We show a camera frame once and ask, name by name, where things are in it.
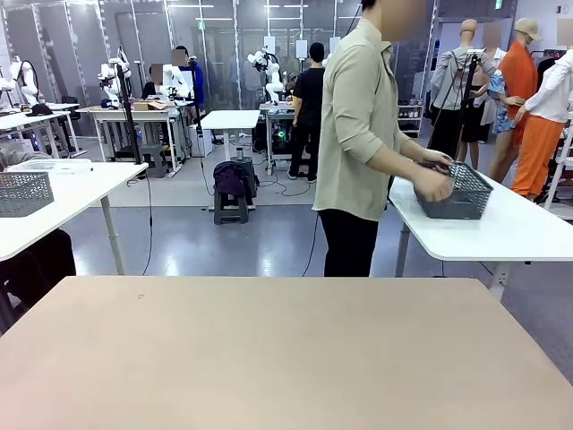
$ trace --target wooden tabletop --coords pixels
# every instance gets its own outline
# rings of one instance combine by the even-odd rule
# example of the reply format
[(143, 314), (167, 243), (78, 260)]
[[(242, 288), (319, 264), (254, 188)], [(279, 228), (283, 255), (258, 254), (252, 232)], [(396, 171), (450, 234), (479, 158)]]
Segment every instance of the wooden tabletop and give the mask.
[(65, 279), (0, 339), (3, 430), (570, 430), (476, 280)]

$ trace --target gray jacket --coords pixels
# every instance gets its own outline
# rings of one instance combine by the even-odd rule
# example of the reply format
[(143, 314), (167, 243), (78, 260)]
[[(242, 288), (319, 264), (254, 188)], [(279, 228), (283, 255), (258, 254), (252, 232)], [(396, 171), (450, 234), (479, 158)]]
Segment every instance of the gray jacket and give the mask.
[[(471, 56), (467, 54), (469, 49), (472, 48), (457, 47), (441, 55), (432, 77), (431, 101), (435, 107), (442, 108), (443, 105), (446, 110), (461, 109), (469, 76), (471, 61)], [(483, 72), (492, 77), (495, 73), (495, 65), (490, 58), (484, 52), (477, 54), (477, 58)]]
[(44, 152), (18, 152), (17, 150), (0, 149), (0, 172), (9, 166), (23, 163), (29, 159), (50, 159), (51, 157)]

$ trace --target orange shirt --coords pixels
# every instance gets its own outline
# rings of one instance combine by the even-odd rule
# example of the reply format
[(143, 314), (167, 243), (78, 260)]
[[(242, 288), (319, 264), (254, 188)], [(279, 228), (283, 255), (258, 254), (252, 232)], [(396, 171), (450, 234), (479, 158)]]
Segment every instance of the orange shirt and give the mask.
[[(519, 96), (527, 100), (537, 92), (537, 67), (529, 51), (519, 42), (513, 42), (499, 69), (510, 97)], [(509, 118), (515, 118), (518, 110), (519, 106), (510, 106)]]

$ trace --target basket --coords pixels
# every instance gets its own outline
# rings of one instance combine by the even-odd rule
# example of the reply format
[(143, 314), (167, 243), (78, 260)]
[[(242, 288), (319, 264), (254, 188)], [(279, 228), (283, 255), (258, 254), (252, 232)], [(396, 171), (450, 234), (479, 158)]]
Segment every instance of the basket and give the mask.
[(428, 218), (480, 219), (490, 198), (492, 186), (466, 163), (455, 163), (449, 168), (454, 191), (441, 202), (428, 202), (423, 195), (415, 195)]
[(0, 218), (27, 217), (53, 201), (46, 172), (0, 173)]

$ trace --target shiny floor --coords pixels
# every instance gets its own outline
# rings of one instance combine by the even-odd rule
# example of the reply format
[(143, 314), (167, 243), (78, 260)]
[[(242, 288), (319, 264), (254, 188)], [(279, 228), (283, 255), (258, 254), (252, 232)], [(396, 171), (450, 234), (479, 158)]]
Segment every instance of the shiny floor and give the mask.
[[(114, 208), (113, 214), (126, 269), (129, 274), (141, 275), (150, 246), (149, 208)], [(311, 255), (316, 225), (316, 215), (308, 205), (261, 206), (243, 225), (215, 226), (212, 213), (196, 207), (154, 207), (152, 215), (149, 275), (299, 277)], [(372, 276), (393, 276), (400, 228), (399, 216), (390, 207), (380, 223)], [(87, 209), (64, 229), (72, 236), (79, 274), (115, 273), (100, 208)], [(326, 242), (318, 222), (306, 276), (321, 275), (325, 253)], [(446, 262), (443, 270), (449, 277), (475, 278), (484, 283), (490, 280), (488, 271), (477, 262)], [(441, 262), (431, 258), (412, 237), (405, 276), (441, 274)], [(573, 383), (571, 279), (570, 263), (520, 264), (502, 303)]]

